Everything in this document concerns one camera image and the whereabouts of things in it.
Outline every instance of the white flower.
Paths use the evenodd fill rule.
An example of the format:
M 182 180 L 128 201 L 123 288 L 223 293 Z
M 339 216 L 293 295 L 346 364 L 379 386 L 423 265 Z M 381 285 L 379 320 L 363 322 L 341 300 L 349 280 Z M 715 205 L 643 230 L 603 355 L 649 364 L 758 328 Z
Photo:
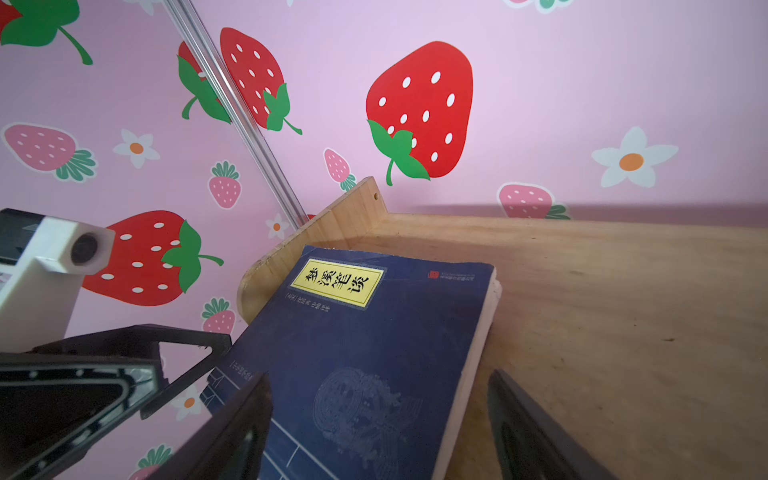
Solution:
M 154 15 L 154 3 L 162 3 L 163 0 L 123 0 L 126 3 L 138 3 L 149 15 Z
M 629 130 L 621 141 L 621 148 L 603 148 L 592 152 L 592 158 L 608 169 L 603 174 L 601 185 L 613 187 L 625 178 L 641 187 L 656 184 L 656 172 L 651 168 L 672 158 L 678 148 L 674 145 L 653 145 L 640 127 Z
M 288 222 L 283 220 L 280 214 L 275 215 L 275 220 L 266 221 L 267 228 L 270 229 L 270 238 L 277 235 L 282 240 L 286 237 L 286 228 L 288 228 Z
M 179 409 L 176 413 L 177 422 L 189 414 L 199 415 L 203 405 L 197 398 L 197 387 L 194 383 L 184 390 L 184 393 L 173 399 L 170 404 Z
M 144 160 L 160 160 L 160 154 L 152 147 L 154 137 L 150 134 L 137 137 L 131 131 L 123 129 L 121 131 L 124 144 L 119 144 L 112 151 L 118 155 L 127 155 L 131 157 L 131 163 L 136 168 L 144 165 Z

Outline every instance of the orange flower center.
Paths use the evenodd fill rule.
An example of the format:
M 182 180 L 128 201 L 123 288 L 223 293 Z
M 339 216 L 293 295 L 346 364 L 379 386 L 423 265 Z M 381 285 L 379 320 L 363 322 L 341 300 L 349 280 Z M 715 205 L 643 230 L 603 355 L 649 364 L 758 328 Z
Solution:
M 638 168 L 642 167 L 645 163 L 645 159 L 640 154 L 627 154 L 624 155 L 619 161 L 619 167 L 621 170 L 628 172 L 634 172 Z

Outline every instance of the blue book cover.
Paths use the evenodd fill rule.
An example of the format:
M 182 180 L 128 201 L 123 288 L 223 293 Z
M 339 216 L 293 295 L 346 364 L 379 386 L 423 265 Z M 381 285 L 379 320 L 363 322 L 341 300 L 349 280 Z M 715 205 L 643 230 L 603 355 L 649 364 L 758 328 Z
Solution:
M 305 247 L 200 397 L 215 413 L 269 375 L 260 480 L 431 478 L 494 278 L 486 263 Z

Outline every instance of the strawberry wallpaper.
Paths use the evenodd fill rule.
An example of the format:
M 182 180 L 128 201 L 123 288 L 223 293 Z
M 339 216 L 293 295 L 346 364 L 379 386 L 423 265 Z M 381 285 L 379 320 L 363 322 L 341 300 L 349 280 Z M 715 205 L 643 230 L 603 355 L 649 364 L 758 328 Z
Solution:
M 68 336 L 158 323 L 236 338 L 243 272 L 292 231 L 180 43 L 153 0 L 0 2 L 0 208 L 117 233 Z M 207 355 L 161 352 L 171 380 Z M 204 381 L 127 420 L 57 479 L 148 477 L 209 416 Z
M 308 212 L 768 227 L 762 0 L 193 3 Z

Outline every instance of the wooden board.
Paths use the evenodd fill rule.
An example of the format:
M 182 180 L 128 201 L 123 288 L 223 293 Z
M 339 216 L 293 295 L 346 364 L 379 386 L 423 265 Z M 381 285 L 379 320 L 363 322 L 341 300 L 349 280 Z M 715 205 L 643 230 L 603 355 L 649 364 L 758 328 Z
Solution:
M 766 477 L 768 230 L 387 214 L 376 194 L 365 179 L 273 250 L 238 303 L 252 319 L 304 243 L 496 265 L 504 293 L 446 478 L 501 478 L 495 368 L 620 478 Z

